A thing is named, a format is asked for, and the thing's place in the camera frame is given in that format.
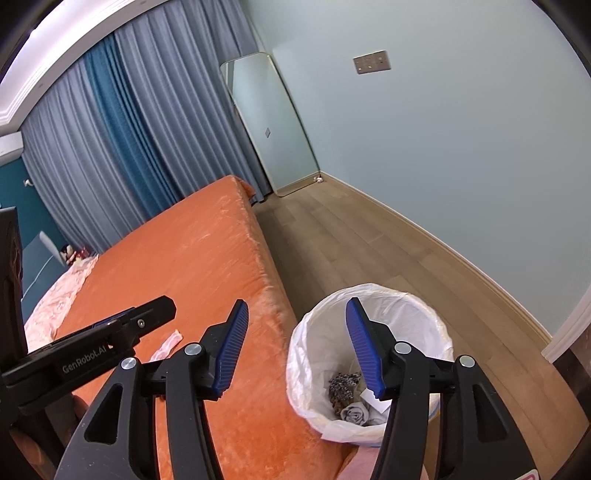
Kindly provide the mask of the blue grey curtain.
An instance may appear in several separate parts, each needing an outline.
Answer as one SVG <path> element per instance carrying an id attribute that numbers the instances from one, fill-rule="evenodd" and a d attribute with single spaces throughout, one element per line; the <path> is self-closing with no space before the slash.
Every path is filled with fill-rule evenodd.
<path id="1" fill-rule="evenodd" d="M 23 160 L 70 244 L 102 253 L 228 175 L 270 193 L 221 75 L 256 49 L 238 2 L 167 1 L 60 76 L 23 124 Z"/>

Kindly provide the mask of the metal wall switch plate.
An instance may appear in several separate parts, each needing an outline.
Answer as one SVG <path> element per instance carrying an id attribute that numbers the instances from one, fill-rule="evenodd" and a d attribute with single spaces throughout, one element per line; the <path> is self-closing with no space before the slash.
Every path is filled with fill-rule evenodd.
<path id="1" fill-rule="evenodd" d="M 381 50 L 353 58 L 356 73 L 359 75 L 391 70 L 386 50 Z"/>

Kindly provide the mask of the teal bedside headboard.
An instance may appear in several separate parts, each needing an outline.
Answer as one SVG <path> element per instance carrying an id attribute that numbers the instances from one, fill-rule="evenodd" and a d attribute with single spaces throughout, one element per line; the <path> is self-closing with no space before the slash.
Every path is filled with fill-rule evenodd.
<path id="1" fill-rule="evenodd" d="M 21 307 L 24 324 L 39 301 L 66 271 L 59 250 L 49 236 L 40 231 L 23 250 Z"/>

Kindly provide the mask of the orange velvet bed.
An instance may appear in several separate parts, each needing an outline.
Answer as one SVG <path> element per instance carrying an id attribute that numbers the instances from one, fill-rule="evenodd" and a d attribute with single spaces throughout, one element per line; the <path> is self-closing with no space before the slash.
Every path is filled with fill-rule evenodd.
<path id="1" fill-rule="evenodd" d="M 287 347 L 296 318 L 250 195 L 241 179 L 224 177 L 100 255 L 56 339 L 164 295 L 176 315 L 141 339 L 136 354 L 145 361 L 174 330 L 197 341 L 242 299 L 249 330 L 235 375 L 221 400 L 206 407 L 224 477 L 334 479 L 351 449 L 322 440 L 287 400 Z"/>

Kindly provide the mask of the small plush toy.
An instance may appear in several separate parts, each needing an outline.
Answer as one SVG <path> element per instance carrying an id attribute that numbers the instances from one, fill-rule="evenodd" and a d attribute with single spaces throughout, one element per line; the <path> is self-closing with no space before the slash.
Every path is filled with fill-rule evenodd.
<path id="1" fill-rule="evenodd" d="M 82 261 L 90 256 L 90 254 L 84 248 L 81 250 L 76 250 L 70 244 L 64 245 L 60 249 L 60 255 L 67 266 L 72 266 L 76 262 Z"/>

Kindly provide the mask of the gold framed standing mirror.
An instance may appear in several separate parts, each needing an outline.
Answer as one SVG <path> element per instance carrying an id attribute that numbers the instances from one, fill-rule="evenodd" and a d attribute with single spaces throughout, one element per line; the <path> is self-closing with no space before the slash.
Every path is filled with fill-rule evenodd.
<path id="1" fill-rule="evenodd" d="M 317 182 L 320 167 L 270 54 L 228 60 L 221 75 L 276 196 Z"/>

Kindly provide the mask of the pink floral pillow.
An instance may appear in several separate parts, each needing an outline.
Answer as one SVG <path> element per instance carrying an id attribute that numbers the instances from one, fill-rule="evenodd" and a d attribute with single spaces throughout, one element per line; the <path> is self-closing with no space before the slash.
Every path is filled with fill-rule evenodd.
<path id="1" fill-rule="evenodd" d="M 53 342 L 77 294 L 99 259 L 98 255 L 76 261 L 41 297 L 24 325 L 28 351 Z"/>

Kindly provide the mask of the white sock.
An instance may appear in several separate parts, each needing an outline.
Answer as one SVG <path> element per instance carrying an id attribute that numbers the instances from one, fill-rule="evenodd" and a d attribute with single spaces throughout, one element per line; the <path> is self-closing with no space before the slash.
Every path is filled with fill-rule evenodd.
<path id="1" fill-rule="evenodd" d="M 390 406 L 383 412 L 374 406 L 363 402 L 353 402 L 339 412 L 342 421 L 361 427 L 378 426 L 387 423 Z"/>

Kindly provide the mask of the white lined trash bin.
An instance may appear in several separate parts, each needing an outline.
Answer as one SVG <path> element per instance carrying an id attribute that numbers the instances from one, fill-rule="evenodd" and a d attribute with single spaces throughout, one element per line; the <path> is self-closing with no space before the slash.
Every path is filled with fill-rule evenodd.
<path id="1" fill-rule="evenodd" d="M 346 304 L 356 297 L 370 320 L 388 325 L 394 337 L 426 356 L 454 359 L 453 341 L 435 310 L 419 297 L 374 283 L 332 293 L 294 328 L 287 354 L 287 398 L 298 416 L 321 438 L 331 442 L 378 447 L 384 437 L 388 402 L 366 405 L 370 424 L 355 425 L 335 414 L 329 401 L 329 380 L 361 371 L 346 329 Z"/>

